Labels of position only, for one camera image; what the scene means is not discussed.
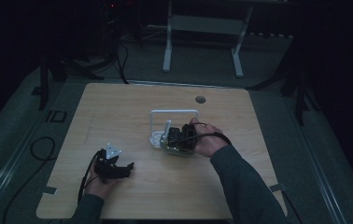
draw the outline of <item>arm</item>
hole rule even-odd
[[[93,194],[84,194],[78,204],[75,214],[65,223],[67,224],[94,224],[98,223],[104,200]]]
[[[67,224],[94,224],[99,223],[101,211],[110,191],[120,181],[108,179],[105,183],[94,171],[94,164],[90,168],[90,177],[84,189],[84,195]]]
[[[192,119],[198,134],[222,133],[221,129]],[[195,151],[211,158],[219,175],[233,220],[239,223],[287,223],[281,206],[261,176],[232,145],[216,136],[201,137]]]

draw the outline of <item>hand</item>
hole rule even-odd
[[[197,118],[191,119],[190,124],[194,125],[197,134],[202,133],[223,133],[221,129],[211,125],[203,125]],[[227,146],[228,144],[221,138],[216,136],[205,136],[198,139],[196,148],[194,149],[198,154],[211,158],[212,155],[220,148]]]
[[[84,189],[84,193],[96,195],[105,201],[110,191],[115,187],[117,183],[120,182],[120,180],[108,179],[106,183],[103,183],[101,178],[94,171],[94,164],[95,162],[92,163],[92,167],[90,168],[90,177],[86,182],[88,184]]]

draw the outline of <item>black wire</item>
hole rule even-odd
[[[98,175],[95,176],[95,178],[91,179],[89,182],[86,183],[86,185],[83,187],[84,189],[94,180],[98,177]]]
[[[216,137],[219,137],[219,138],[223,139],[229,145],[232,144],[232,142],[229,140],[229,138],[227,138],[222,133],[201,133],[201,134],[196,134],[196,135],[191,136],[191,137],[186,137],[186,138],[182,138],[182,139],[178,139],[176,141],[170,142],[170,144],[175,144],[175,143],[178,143],[178,142],[184,142],[184,141],[189,140],[189,139],[199,138],[199,137],[206,137],[206,136],[216,136]]]
[[[95,153],[95,155],[92,157],[92,160],[90,161],[90,164],[89,164],[89,166],[87,167],[86,174],[85,174],[85,175],[83,176],[83,178],[81,179],[80,188],[79,188],[79,190],[78,190],[78,204],[80,203],[80,200],[81,200],[81,198],[83,197],[83,190],[84,190],[84,188],[86,188],[86,186],[87,186],[88,184],[90,184],[90,182],[91,182],[91,181],[90,181],[89,183],[86,184],[86,179],[87,179],[87,175],[89,174],[90,168],[92,168],[92,163],[95,161],[95,159],[97,158],[98,154],[99,154],[99,151],[97,151],[97,152]]]
[[[290,199],[289,199],[287,193],[286,193],[284,190],[281,190],[281,193],[282,193],[282,195],[284,195],[284,197],[287,199],[287,201],[288,201],[290,207],[292,208],[293,212],[295,213],[296,217],[298,218],[299,223],[302,224],[302,223],[303,223],[303,222],[302,222],[302,219],[300,218],[298,212],[296,211],[295,206],[293,206],[293,203],[290,201]]]
[[[123,44],[120,43],[120,45],[125,48],[125,50],[126,50],[126,56],[124,57],[123,63],[120,64],[119,55],[118,55],[118,54],[115,55],[116,60],[117,60],[117,62],[118,62],[119,70],[118,70],[118,68],[116,68],[116,67],[115,67],[115,69],[116,69],[116,71],[119,72],[120,78],[121,78],[121,80],[124,82],[124,84],[129,84],[129,82],[127,81],[127,79],[125,78],[125,75],[124,75],[124,66],[126,65],[127,58],[128,58],[128,49],[127,49],[127,47],[125,47]]]
[[[45,159],[42,159],[42,158],[39,158],[35,155],[34,151],[33,151],[33,148],[34,148],[34,145],[41,141],[41,140],[45,140],[45,139],[49,139],[52,143],[52,146],[51,146],[51,150],[50,150],[50,153],[49,155],[45,158]],[[6,208],[6,211],[4,212],[3,214],[3,218],[2,218],[2,223],[6,224],[6,218],[7,218],[7,213],[8,213],[8,210],[10,209],[10,206],[11,204],[14,202],[14,200],[17,198],[17,196],[20,194],[20,192],[22,191],[22,189],[28,184],[28,182],[34,178],[34,176],[43,168],[43,166],[46,165],[46,163],[48,161],[54,161],[56,160],[57,158],[51,158],[52,154],[54,153],[54,149],[55,149],[55,142],[54,140],[51,138],[51,137],[41,137],[41,138],[38,138],[36,139],[30,146],[30,150],[31,150],[31,155],[37,159],[37,160],[40,160],[40,161],[43,161],[43,163],[36,169],[36,171],[21,185],[21,187],[17,190],[17,192],[13,195],[13,197],[11,198],[11,200],[8,202],[7,204],[7,208]]]

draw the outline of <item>table top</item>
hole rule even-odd
[[[205,103],[198,104],[197,96]],[[160,85],[88,84],[78,105],[48,187],[37,208],[41,218],[70,218],[78,189],[92,156],[107,143],[122,150],[118,166],[134,162],[106,200],[102,218],[224,219],[231,218],[219,177],[208,158],[180,157],[155,148],[149,113],[155,109],[196,109],[201,122],[222,129],[267,186],[277,184],[249,93],[245,90]],[[182,128],[193,114],[156,114],[153,130],[170,119]],[[284,212],[282,195],[275,192]]]

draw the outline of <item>person's left hand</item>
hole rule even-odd
[[[92,163],[92,167],[90,168],[90,177],[86,182],[89,184],[87,184],[84,189],[84,193],[96,195],[105,201],[110,191],[120,182],[120,179],[107,179],[106,182],[103,183],[101,178],[94,171],[94,164],[95,162]]]

